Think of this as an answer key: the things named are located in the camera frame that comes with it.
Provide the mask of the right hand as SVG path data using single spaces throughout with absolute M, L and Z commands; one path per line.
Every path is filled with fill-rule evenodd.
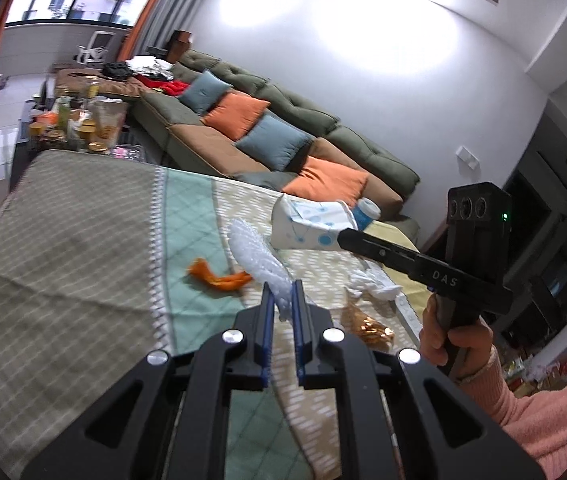
M 457 368 L 456 379 L 463 379 L 481 370 L 491 358 L 493 332 L 479 318 L 471 326 L 461 326 L 444 330 L 437 321 L 436 296 L 432 294 L 422 315 L 422 328 L 419 334 L 420 352 L 435 366 L 444 366 L 448 362 L 448 352 L 444 348 L 446 341 L 460 350 L 466 351 L 465 358 Z

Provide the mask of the pink sleeve right forearm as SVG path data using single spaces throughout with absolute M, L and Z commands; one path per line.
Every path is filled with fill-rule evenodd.
M 567 386 L 518 399 L 501 376 L 493 350 L 481 370 L 460 380 L 459 387 L 537 460 L 547 478 L 567 471 Z

